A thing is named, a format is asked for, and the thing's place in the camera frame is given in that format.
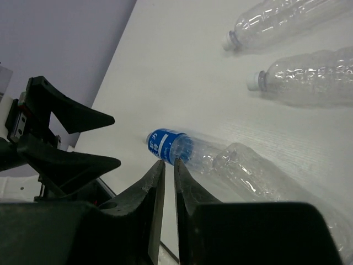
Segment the blue label clear bottle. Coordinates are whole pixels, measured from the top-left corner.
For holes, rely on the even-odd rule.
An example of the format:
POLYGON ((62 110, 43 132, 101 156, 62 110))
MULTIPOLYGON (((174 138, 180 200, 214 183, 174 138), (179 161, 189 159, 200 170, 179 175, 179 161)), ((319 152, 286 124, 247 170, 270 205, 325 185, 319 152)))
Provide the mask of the blue label clear bottle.
POLYGON ((184 162, 187 169, 199 175, 207 175, 215 171, 233 151, 227 146, 204 140, 193 134, 170 129, 157 129, 146 137, 150 153, 175 165, 175 160, 184 162))

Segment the crushed clear bottle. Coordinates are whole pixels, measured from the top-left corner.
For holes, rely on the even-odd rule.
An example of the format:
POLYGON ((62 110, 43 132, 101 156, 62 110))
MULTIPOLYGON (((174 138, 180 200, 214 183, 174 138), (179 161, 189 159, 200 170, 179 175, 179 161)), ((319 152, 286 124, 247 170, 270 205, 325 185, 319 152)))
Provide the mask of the crushed clear bottle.
POLYGON ((208 155, 211 169, 246 202, 304 202, 323 215, 339 254, 352 262, 352 220, 332 202, 306 189, 250 147, 233 143, 208 155))

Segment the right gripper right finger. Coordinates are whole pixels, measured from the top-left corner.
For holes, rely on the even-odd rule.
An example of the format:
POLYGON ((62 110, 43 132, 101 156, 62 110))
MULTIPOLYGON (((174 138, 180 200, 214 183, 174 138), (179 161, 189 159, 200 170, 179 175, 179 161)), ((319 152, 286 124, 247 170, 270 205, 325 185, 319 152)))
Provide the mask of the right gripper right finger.
POLYGON ((307 203, 223 203, 174 163, 181 264, 342 264, 307 203))

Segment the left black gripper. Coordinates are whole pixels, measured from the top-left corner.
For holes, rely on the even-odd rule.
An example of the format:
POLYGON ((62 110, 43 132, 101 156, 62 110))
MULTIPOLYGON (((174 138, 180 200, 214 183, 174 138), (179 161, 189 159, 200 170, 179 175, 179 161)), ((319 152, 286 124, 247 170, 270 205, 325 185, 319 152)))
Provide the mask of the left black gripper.
POLYGON ((113 157, 60 150, 61 138, 49 129, 51 114, 69 134, 115 123, 112 116, 68 98, 45 77, 32 77, 20 99, 1 99, 1 140, 10 148, 4 155, 16 157, 13 165, 1 165, 2 170, 22 165, 24 158, 39 174, 39 182, 62 198, 121 166, 113 157))

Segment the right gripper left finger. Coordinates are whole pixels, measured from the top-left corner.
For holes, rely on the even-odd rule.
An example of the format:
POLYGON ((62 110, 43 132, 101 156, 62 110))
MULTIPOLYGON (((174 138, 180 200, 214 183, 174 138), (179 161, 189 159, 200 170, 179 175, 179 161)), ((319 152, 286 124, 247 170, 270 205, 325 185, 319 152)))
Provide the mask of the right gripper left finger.
POLYGON ((101 206, 1 204, 2 264, 157 264, 165 163, 101 206))

